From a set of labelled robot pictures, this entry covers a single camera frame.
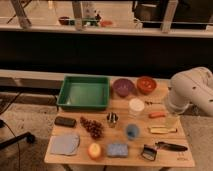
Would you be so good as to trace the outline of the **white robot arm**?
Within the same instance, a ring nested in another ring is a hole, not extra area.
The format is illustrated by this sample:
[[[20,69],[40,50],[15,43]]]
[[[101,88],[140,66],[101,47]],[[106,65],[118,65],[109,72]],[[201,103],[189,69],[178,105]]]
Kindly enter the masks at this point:
[[[208,68],[196,67],[176,73],[170,86],[164,98],[164,105],[170,113],[182,114],[193,103],[213,117],[213,73]]]

